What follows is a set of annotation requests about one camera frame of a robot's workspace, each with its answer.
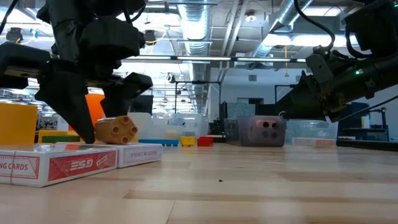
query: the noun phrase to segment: black cable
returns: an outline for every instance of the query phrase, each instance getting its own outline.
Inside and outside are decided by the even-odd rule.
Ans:
[[[361,52],[356,51],[353,48],[353,46],[351,45],[351,40],[349,39],[349,34],[350,34],[349,25],[346,25],[345,36],[346,36],[347,49],[348,49],[349,54],[351,54],[352,56],[354,56],[356,58],[369,58],[369,57],[372,57],[372,54],[366,55],[366,54],[362,54]]]
[[[363,110],[360,110],[360,111],[357,111],[357,112],[355,112],[355,113],[352,113],[352,114],[350,114],[350,115],[348,115],[348,116],[346,116],[346,117],[340,119],[340,121],[342,121],[342,120],[344,120],[344,119],[347,119],[347,118],[349,118],[349,117],[351,117],[351,116],[354,116],[354,115],[356,115],[356,114],[363,113],[363,112],[365,112],[365,111],[371,110],[371,109],[373,109],[373,108],[377,108],[378,106],[385,105],[386,103],[389,103],[389,102],[391,102],[391,101],[393,101],[393,100],[395,100],[395,99],[397,99],[397,98],[398,98],[398,95],[397,95],[397,96],[394,96],[394,97],[392,97],[392,98],[389,98],[389,99],[386,100],[386,101],[383,101],[383,102],[381,102],[381,103],[378,103],[378,104],[376,104],[376,105],[374,105],[374,106],[370,106],[370,107],[365,108],[365,109],[363,109]]]
[[[127,10],[126,7],[123,7],[122,10],[123,10],[124,17],[126,18],[126,22],[127,22],[128,24],[131,24],[132,21],[131,21],[131,18],[130,18],[130,13],[129,13],[129,11]]]
[[[301,17],[303,17],[303,19],[305,19],[306,21],[308,21],[309,23],[313,24],[314,26],[320,28],[321,30],[325,31],[326,33],[329,34],[330,38],[331,38],[331,42],[330,44],[326,47],[327,51],[330,51],[331,48],[333,47],[333,44],[335,43],[336,40],[336,36],[335,34],[328,29],[327,27],[325,27],[324,25],[320,24],[319,22],[313,21],[312,19],[308,18],[308,16],[306,16],[304,14],[303,11],[301,11],[301,8],[299,6],[299,0],[294,0],[294,7],[296,8],[296,11],[298,12],[298,14],[300,14]]]
[[[331,8],[329,8],[325,13],[324,13],[324,15],[323,16],[325,16],[326,14],[328,14],[328,12],[330,11],[330,10],[332,10],[333,8],[338,8],[339,10],[340,10],[340,12],[343,12],[343,10],[340,8],[340,7],[338,7],[338,6],[332,6]]]
[[[136,16],[134,16],[134,18],[131,19],[131,22],[136,21],[136,20],[141,16],[141,14],[142,14],[142,13],[144,12],[144,10],[145,10],[145,7],[146,7],[146,6],[143,6],[143,7],[139,10],[138,14],[137,14]]]
[[[4,27],[6,26],[7,23],[7,18],[8,16],[11,14],[12,10],[15,8],[15,6],[17,5],[18,0],[13,0],[11,2],[11,5],[8,7],[6,14],[4,15],[4,18],[1,21],[1,25],[0,25],[0,34],[2,33],[2,31],[4,30]]]

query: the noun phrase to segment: yellow cube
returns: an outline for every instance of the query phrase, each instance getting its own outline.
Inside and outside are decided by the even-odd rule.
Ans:
[[[0,103],[0,144],[33,144],[37,107]]]
[[[194,136],[182,136],[181,137],[181,145],[182,146],[195,146],[195,137]]]

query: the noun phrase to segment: ductwork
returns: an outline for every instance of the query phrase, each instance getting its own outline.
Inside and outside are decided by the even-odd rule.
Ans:
[[[298,0],[298,6],[301,10],[304,10],[311,4],[312,0]],[[277,21],[283,26],[292,25],[297,18],[299,18],[299,13],[294,7],[294,0],[284,0],[279,8],[279,17]]]
[[[177,7],[169,6],[167,2],[163,2],[163,4],[148,2],[144,12],[179,15]]]
[[[178,11],[182,18],[182,34],[187,40],[206,40],[208,38],[210,6],[199,4],[178,5]],[[209,45],[203,42],[186,42],[185,48],[188,55],[209,55]],[[210,72],[210,66],[206,63],[192,63],[190,66],[190,78],[194,80],[206,80]],[[204,98],[203,86],[194,86],[195,98]],[[195,100],[198,113],[205,105],[205,100]]]
[[[311,4],[312,1],[313,0],[298,0],[298,5],[300,6],[301,10],[304,10]],[[283,26],[291,26],[298,17],[299,13],[294,7],[294,0],[284,0],[280,5],[275,20],[268,17],[264,22],[266,24],[266,30],[264,30],[264,32],[268,34],[270,31],[274,31]],[[263,41],[261,44],[259,44],[256,50],[253,51],[251,57],[266,57],[272,48],[273,46],[264,45]],[[249,64],[249,68],[254,68],[253,66],[253,64]]]

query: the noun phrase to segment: blue object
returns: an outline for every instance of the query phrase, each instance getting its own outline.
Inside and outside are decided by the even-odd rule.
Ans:
[[[39,37],[39,33],[35,29],[30,29],[30,33],[37,39]]]
[[[178,140],[169,139],[140,139],[139,143],[162,144],[163,146],[178,146]]]

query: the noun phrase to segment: yellow block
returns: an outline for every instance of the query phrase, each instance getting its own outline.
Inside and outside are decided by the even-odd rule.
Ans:
[[[194,146],[195,145],[195,137],[194,136],[182,136],[181,137],[181,145],[182,146]]]
[[[41,143],[43,140],[43,136],[63,136],[63,135],[69,135],[68,131],[40,130],[37,142]]]
[[[33,144],[37,107],[0,103],[0,145]]]

